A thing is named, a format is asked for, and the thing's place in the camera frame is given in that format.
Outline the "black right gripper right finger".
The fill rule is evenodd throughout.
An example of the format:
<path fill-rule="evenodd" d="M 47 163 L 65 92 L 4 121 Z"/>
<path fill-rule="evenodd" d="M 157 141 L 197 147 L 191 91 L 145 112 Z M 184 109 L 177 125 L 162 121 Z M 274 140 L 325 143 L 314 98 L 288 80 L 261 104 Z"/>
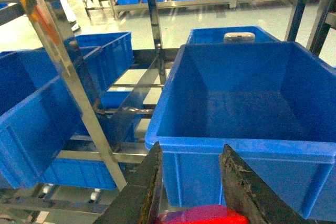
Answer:
<path fill-rule="evenodd" d="M 228 144 L 219 156 L 226 206 L 249 223 L 309 223 L 254 172 Z"/>

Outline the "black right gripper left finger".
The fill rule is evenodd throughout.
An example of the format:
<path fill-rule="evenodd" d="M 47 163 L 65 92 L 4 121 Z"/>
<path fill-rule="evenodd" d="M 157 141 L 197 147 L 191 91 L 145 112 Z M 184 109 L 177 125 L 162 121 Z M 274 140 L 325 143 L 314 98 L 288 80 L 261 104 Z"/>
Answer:
<path fill-rule="evenodd" d="M 128 184 L 95 223 L 155 223 L 163 184 L 163 151 L 155 142 Z"/>

